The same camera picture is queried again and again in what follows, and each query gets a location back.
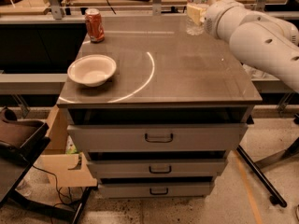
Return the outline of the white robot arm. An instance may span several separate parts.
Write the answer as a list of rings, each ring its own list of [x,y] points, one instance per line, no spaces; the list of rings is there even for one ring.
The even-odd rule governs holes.
[[[249,10],[235,0],[190,3],[187,16],[208,34],[226,42],[240,62],[299,92],[298,29],[292,23]]]

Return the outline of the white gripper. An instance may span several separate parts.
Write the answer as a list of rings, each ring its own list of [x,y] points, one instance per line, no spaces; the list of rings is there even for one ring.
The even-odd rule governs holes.
[[[235,29],[250,10],[235,0],[207,0],[207,4],[187,5],[187,18],[195,25],[204,24],[205,31],[214,38],[229,42]]]

